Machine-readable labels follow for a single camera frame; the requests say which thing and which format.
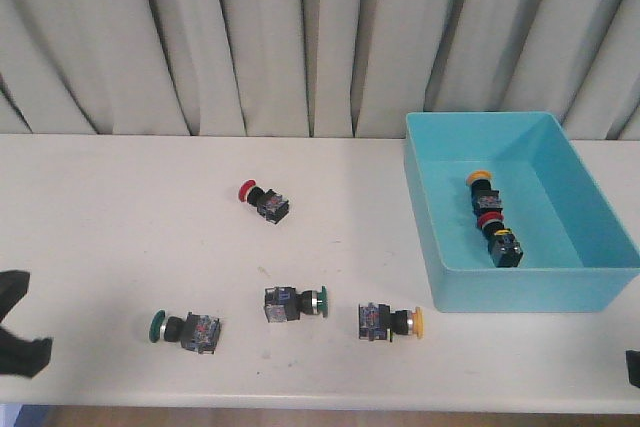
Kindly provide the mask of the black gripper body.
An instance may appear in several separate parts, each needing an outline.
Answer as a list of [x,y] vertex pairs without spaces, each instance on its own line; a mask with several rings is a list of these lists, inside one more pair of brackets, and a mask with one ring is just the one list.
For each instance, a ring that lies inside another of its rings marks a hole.
[[639,388],[640,387],[640,351],[626,350],[625,362],[627,367],[629,384],[636,388]]

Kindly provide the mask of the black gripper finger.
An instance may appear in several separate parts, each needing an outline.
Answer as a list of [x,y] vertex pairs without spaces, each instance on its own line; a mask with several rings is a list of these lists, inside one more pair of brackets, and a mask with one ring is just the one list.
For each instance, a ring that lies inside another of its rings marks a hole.
[[3,271],[0,274],[0,320],[3,321],[13,307],[27,294],[30,273],[22,270]]
[[53,339],[31,341],[1,328],[1,374],[33,378],[50,363]]

